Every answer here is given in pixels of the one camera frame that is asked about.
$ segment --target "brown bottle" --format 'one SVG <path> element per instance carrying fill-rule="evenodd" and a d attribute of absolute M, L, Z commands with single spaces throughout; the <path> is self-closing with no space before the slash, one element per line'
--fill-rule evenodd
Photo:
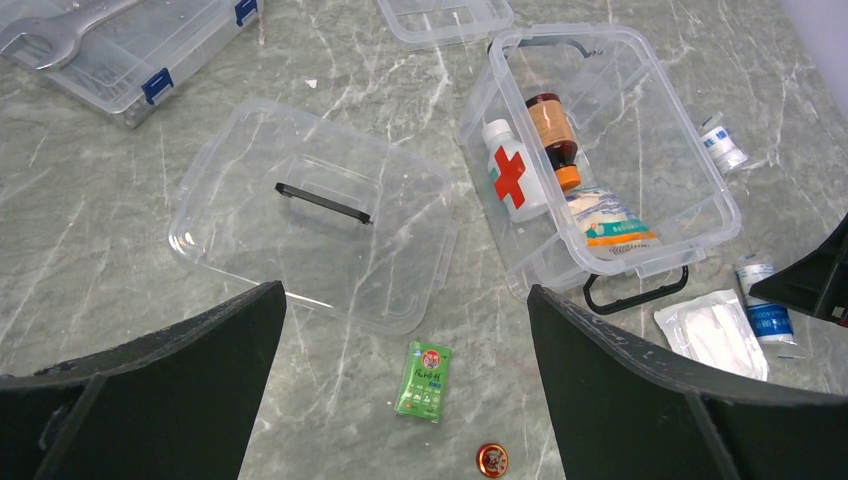
<path fill-rule="evenodd" d="M 559 186 L 564 192 L 576 188 L 580 185 L 580 174 L 574 165 L 578 147 L 559 97 L 555 93 L 542 93 L 527 100 L 525 105 L 554 167 Z"/>

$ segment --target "green packet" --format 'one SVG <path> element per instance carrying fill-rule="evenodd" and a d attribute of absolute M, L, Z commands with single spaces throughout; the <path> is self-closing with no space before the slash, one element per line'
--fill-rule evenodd
<path fill-rule="evenodd" d="M 406 369 L 395 412 L 439 423 L 448 384 L 451 350 L 414 340 L 409 344 Z"/>

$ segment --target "clear plastic lid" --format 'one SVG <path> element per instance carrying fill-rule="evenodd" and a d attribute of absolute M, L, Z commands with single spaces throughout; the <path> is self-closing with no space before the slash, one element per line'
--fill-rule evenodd
<path fill-rule="evenodd" d="M 250 5 L 240 10 L 245 2 L 238 0 L 145 0 L 84 35 L 74 60 L 47 75 L 96 108 L 122 112 L 145 95 L 143 85 L 155 81 L 164 67 L 172 68 L 191 55 L 225 23 L 235 25 L 255 13 L 250 7 L 256 2 L 246 2 Z M 0 0 L 0 30 L 20 18 L 56 17 L 88 3 Z M 11 55 L 32 67 L 48 50 L 43 40 L 28 35 L 13 45 Z"/>
<path fill-rule="evenodd" d="M 413 153 L 250 100 L 186 173 L 168 240 L 190 266 L 400 335 L 444 284 L 452 188 Z"/>
<path fill-rule="evenodd" d="M 473 41 L 512 25 L 507 0 L 377 0 L 407 50 Z"/>

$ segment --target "white bottle with red cross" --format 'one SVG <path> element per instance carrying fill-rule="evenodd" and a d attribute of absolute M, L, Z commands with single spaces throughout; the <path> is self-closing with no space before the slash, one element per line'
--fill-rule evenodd
<path fill-rule="evenodd" d="M 489 149 L 489 174 L 495 193 L 506 205 L 513 223 L 538 217 L 548 210 L 548 201 L 524 144 L 515 139 L 509 122 L 495 120 L 483 127 Z"/>

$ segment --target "orange bottle cap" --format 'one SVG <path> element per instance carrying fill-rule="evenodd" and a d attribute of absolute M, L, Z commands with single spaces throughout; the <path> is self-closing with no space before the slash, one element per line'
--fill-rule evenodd
<path fill-rule="evenodd" d="M 497 443 L 487 443 L 477 450 L 477 468 L 489 478 L 500 478 L 509 468 L 509 456 Z"/>
<path fill-rule="evenodd" d="M 577 167 L 568 165 L 556 171 L 559 186 L 563 192 L 567 192 L 580 185 L 580 173 L 577 172 Z"/>

